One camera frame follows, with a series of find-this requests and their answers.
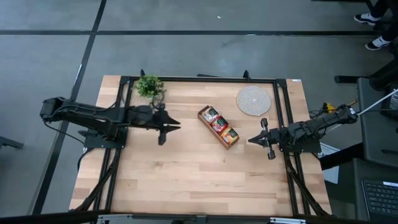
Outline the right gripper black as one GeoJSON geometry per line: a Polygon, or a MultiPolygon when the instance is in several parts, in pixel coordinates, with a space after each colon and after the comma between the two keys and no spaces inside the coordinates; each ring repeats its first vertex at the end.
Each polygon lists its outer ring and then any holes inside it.
{"type": "Polygon", "coordinates": [[[268,159],[273,160],[275,159],[275,152],[272,148],[272,144],[269,140],[269,130],[268,130],[268,121],[266,118],[261,119],[261,126],[262,126],[262,131],[257,135],[254,136],[253,138],[249,139],[249,143],[251,144],[256,144],[258,146],[261,146],[263,148],[268,147],[268,159]]]}

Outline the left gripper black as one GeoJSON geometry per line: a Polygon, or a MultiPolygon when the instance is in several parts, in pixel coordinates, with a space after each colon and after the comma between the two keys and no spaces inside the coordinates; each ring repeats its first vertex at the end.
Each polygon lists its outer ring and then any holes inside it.
{"type": "Polygon", "coordinates": [[[163,146],[166,142],[166,134],[167,132],[172,132],[180,129],[180,126],[170,126],[168,125],[166,128],[166,124],[180,124],[177,120],[171,118],[169,113],[165,110],[165,104],[158,104],[157,111],[155,112],[157,118],[157,125],[159,127],[159,137],[158,137],[158,144],[163,146]]]}

